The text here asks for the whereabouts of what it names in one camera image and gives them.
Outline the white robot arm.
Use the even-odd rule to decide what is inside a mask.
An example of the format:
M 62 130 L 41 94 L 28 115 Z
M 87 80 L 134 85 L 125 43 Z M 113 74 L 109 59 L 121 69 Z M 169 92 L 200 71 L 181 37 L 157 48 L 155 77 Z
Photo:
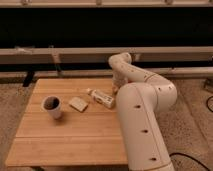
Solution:
M 175 104 L 177 89 L 165 77 L 131 64 L 129 53 L 108 60 L 117 88 L 119 117 L 130 171 L 175 171 L 155 113 Z

